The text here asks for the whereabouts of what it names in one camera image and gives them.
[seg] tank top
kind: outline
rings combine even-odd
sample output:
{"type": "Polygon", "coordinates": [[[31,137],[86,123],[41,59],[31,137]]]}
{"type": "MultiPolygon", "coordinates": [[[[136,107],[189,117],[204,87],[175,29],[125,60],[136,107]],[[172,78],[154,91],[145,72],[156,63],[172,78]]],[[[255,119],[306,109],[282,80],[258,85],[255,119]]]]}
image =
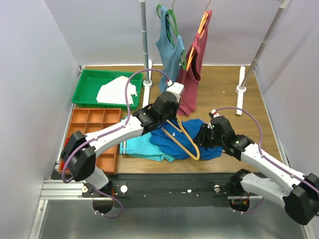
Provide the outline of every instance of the tank top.
{"type": "MultiPolygon", "coordinates": [[[[168,32],[171,33],[171,30],[166,17],[166,12],[167,9],[162,6],[160,14],[160,36],[159,40],[155,44],[159,49],[160,58],[164,66],[164,72],[170,77],[171,81],[175,83],[181,70],[179,65],[180,56],[185,48],[183,39],[180,35],[177,36],[174,48],[169,41],[166,31],[168,30],[168,32]]],[[[167,78],[162,76],[159,83],[159,89],[161,92],[164,92],[167,89],[166,81],[167,78]]]]}
{"type": "Polygon", "coordinates": [[[205,32],[200,39],[200,34],[197,33],[192,43],[188,53],[186,55],[186,59],[189,58],[192,47],[195,48],[195,54],[192,58],[192,62],[189,66],[188,71],[181,69],[177,82],[184,85],[184,92],[182,94],[182,101],[180,103],[177,114],[180,116],[189,116],[192,112],[196,110],[196,100],[197,100],[197,89],[198,83],[200,82],[201,76],[201,66],[203,63],[204,53],[206,49],[207,36],[208,36],[208,25],[210,18],[212,16],[212,11],[207,11],[207,23],[205,26],[205,32]]]}

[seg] green plastic bin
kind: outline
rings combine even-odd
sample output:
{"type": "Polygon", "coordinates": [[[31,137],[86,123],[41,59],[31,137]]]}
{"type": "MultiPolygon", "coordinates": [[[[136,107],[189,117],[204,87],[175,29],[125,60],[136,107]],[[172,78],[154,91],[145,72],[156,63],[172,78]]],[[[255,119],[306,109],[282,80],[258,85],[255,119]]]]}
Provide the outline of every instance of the green plastic bin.
{"type": "MultiPolygon", "coordinates": [[[[75,89],[72,103],[80,107],[95,107],[95,108],[122,108],[126,109],[126,105],[98,103],[96,97],[100,88],[118,78],[120,76],[130,77],[133,72],[124,71],[100,71],[100,70],[83,70],[75,89]]],[[[143,81],[143,74],[139,73],[131,79],[131,84],[136,86],[138,92],[137,97],[132,95],[133,104],[130,109],[136,110],[139,105],[143,81]]]]}

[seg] pole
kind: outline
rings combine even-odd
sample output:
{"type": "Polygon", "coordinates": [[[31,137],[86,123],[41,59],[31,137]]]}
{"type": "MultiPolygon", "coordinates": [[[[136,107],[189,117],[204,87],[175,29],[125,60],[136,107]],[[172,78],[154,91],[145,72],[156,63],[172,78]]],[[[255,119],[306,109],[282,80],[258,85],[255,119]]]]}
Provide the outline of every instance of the pole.
{"type": "Polygon", "coordinates": [[[277,25],[277,23],[278,23],[280,17],[281,17],[282,14],[283,14],[284,9],[287,7],[289,1],[290,1],[290,0],[281,0],[280,7],[279,7],[279,9],[277,10],[276,15],[275,15],[275,17],[274,17],[272,23],[270,24],[270,27],[269,27],[269,29],[268,29],[268,31],[267,31],[265,37],[264,37],[264,40],[263,40],[263,42],[261,43],[261,45],[260,45],[260,47],[259,47],[259,49],[258,49],[258,51],[257,51],[257,53],[256,53],[256,56],[254,57],[254,60],[253,60],[253,62],[251,63],[251,65],[250,65],[250,67],[249,67],[249,69],[248,69],[248,71],[247,71],[247,74],[246,74],[246,76],[245,76],[243,82],[242,82],[241,85],[240,85],[240,89],[241,89],[241,90],[244,90],[244,89],[245,89],[245,86],[246,86],[246,84],[247,84],[247,81],[249,80],[251,74],[253,73],[253,71],[254,71],[254,69],[255,69],[255,67],[256,67],[256,65],[257,65],[257,62],[258,62],[260,56],[262,55],[262,53],[264,52],[264,50],[265,50],[265,48],[266,48],[266,45],[267,45],[268,40],[269,40],[269,37],[270,37],[271,34],[273,33],[273,31],[274,31],[274,29],[275,29],[275,27],[276,27],[276,25],[277,25]]]}
{"type": "MultiPolygon", "coordinates": [[[[142,37],[143,37],[143,54],[144,54],[144,68],[149,68],[149,53],[148,53],[148,33],[146,28],[146,8],[145,0],[140,0],[141,3],[141,19],[142,19],[142,37]]],[[[149,72],[145,72],[146,79],[143,81],[145,87],[151,86],[149,72]]]]}

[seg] white cloth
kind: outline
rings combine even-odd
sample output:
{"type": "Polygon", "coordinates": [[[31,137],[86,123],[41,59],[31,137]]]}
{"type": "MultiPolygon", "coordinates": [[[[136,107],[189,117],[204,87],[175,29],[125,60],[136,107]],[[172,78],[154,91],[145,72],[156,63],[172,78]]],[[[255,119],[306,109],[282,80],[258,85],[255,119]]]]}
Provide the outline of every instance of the white cloth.
{"type": "MultiPolygon", "coordinates": [[[[125,105],[125,85],[129,78],[125,76],[120,76],[111,82],[103,85],[96,97],[98,103],[108,103],[108,104],[120,104],[125,105]]],[[[128,85],[128,100],[129,105],[133,104],[133,99],[131,95],[137,97],[136,86],[129,83],[128,85]]]]}

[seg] white wall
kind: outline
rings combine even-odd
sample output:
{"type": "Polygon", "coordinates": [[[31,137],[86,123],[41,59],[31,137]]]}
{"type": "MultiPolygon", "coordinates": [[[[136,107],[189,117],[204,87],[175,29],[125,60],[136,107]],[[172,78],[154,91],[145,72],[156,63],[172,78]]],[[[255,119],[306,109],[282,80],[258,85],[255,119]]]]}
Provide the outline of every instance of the white wall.
{"type": "MultiPolygon", "coordinates": [[[[81,65],[143,63],[138,0],[45,0],[81,65]]],[[[155,42],[160,34],[157,4],[147,0],[149,58],[160,64],[155,42]]],[[[186,51],[197,33],[209,0],[176,0],[174,12],[186,51]]],[[[212,0],[205,64],[250,64],[273,19],[277,0],[212,0]]]]}
{"type": "Polygon", "coordinates": [[[0,238],[28,238],[78,65],[43,0],[0,1],[0,238]]]}
{"type": "MultiPolygon", "coordinates": [[[[258,80],[291,166],[319,175],[319,2],[294,0],[258,65],[258,80]]],[[[319,219],[313,220],[319,237],[319,219]]]]}

